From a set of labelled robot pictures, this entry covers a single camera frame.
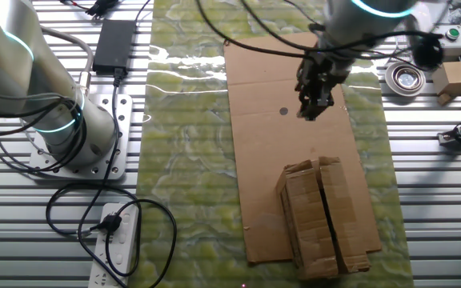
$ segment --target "power strip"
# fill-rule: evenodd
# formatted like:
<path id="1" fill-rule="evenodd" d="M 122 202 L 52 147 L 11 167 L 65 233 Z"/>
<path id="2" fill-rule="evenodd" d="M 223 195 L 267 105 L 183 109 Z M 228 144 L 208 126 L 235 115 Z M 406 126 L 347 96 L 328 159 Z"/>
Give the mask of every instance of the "power strip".
<path id="1" fill-rule="evenodd" d="M 108 215 L 116 213 L 124 206 L 119 203 L 107 203 L 102 208 L 101 221 Z M 120 227 L 110 237 L 111 261 L 121 272 L 127 272 L 130 268 L 131 253 L 134 245 L 134 235 L 136 233 L 136 222 L 138 221 L 138 208 L 134 205 L 128 206 L 121 214 L 122 222 Z M 94 253 L 106 264 L 106 232 L 99 232 Z M 121 277 L 127 284 L 127 278 Z M 117 282 L 96 262 L 92 264 L 90 272 L 90 282 L 88 288 L 116 287 Z"/>

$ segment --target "green mat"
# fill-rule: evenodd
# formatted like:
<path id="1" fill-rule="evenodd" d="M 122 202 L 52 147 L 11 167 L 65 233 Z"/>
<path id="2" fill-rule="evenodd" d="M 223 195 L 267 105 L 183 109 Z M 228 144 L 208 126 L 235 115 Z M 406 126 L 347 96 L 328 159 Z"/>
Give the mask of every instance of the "green mat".
<path id="1" fill-rule="evenodd" d="M 233 38 L 265 35 L 238 3 L 203 5 L 216 26 Z M 307 31 L 308 20 L 285 2 L 249 3 L 279 33 Z M 312 18 L 322 19 L 317 11 L 324 1 L 297 3 Z M 193 0 L 156 0 L 150 58 L 137 194 L 165 203 L 178 223 L 174 260 L 158 287 L 414 285 L 373 63 L 358 62 L 343 89 L 383 251 L 370 254 L 368 273 L 301 283 L 290 262 L 247 264 L 222 39 L 203 23 Z M 130 280 L 135 288 L 157 278 L 172 235 L 159 210 L 145 209 L 143 216 L 140 266 Z"/>

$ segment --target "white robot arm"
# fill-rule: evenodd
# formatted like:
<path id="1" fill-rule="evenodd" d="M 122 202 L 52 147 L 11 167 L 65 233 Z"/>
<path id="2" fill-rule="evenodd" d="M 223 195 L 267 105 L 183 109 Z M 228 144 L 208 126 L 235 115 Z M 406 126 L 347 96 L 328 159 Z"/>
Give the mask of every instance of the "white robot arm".
<path id="1" fill-rule="evenodd" d="M 85 72 L 82 78 L 89 75 Z M 30 1 L 0 0 L 0 95 L 6 95 L 0 97 L 0 114 L 25 114 L 58 101 L 55 97 L 39 101 L 32 96 L 36 94 L 52 93 L 67 98 L 68 102 L 47 113 L 34 128 L 57 160 L 74 153 L 69 149 L 73 142 L 82 145 L 76 155 L 70 155 L 71 166 L 98 161 L 110 150 L 115 137 L 113 118 L 93 104 L 83 88 L 46 44 Z M 39 115 L 22 119 L 30 123 Z M 86 139 L 79 143 L 82 138 L 78 134 L 82 133 Z"/>
<path id="2" fill-rule="evenodd" d="M 313 26 L 314 32 L 321 36 L 316 47 L 325 51 L 307 51 L 306 55 L 311 58 L 304 58 L 297 73 L 299 84 L 296 90 L 302 103 L 299 117 L 313 121 L 328 106 L 333 106 L 332 88 L 346 80 L 351 66 L 363 51 L 380 45 L 385 39 L 383 35 L 394 31 L 401 21 L 411 15 L 416 2 L 328 0 L 323 27 Z M 362 45 L 337 49 L 361 41 L 364 42 Z"/>

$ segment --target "black power brick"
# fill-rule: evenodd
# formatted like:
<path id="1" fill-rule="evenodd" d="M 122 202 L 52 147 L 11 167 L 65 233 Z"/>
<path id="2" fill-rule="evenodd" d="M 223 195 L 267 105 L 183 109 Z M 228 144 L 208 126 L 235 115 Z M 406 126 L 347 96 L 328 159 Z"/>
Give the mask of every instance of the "black power brick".
<path id="1" fill-rule="evenodd" d="M 104 20 L 92 66 L 97 75 L 114 75 L 117 69 L 124 75 L 129 72 L 135 32 L 134 21 Z"/>

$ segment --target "flattened cardboard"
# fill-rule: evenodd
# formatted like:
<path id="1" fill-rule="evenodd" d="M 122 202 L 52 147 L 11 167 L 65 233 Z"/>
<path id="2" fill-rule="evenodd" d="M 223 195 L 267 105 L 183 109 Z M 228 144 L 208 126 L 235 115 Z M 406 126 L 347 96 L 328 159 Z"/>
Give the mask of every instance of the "flattened cardboard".
<path id="1" fill-rule="evenodd" d="M 339 273 L 368 271 L 371 265 L 367 260 L 349 193 L 349 190 L 354 188 L 348 186 L 339 158 L 320 157 L 319 165 L 325 200 L 330 212 L 329 222 L 335 233 Z"/>
<path id="2" fill-rule="evenodd" d="M 286 35 L 313 46 L 312 33 Z M 271 37 L 240 40 L 248 45 L 288 52 Z M 367 251 L 381 250 L 366 179 L 340 86 L 332 90 L 335 105 L 315 122 L 296 118 L 300 103 L 294 88 L 301 59 L 224 47 L 230 118 L 234 138 L 239 199 L 249 262 L 292 259 L 280 201 L 275 193 L 279 171 L 288 163 L 319 156 L 339 157 L 350 186 Z M 287 108 L 287 114 L 279 111 Z"/>
<path id="3" fill-rule="evenodd" d="M 339 273 L 335 248 L 311 161 L 287 166 L 279 178 L 280 194 L 300 279 Z"/>

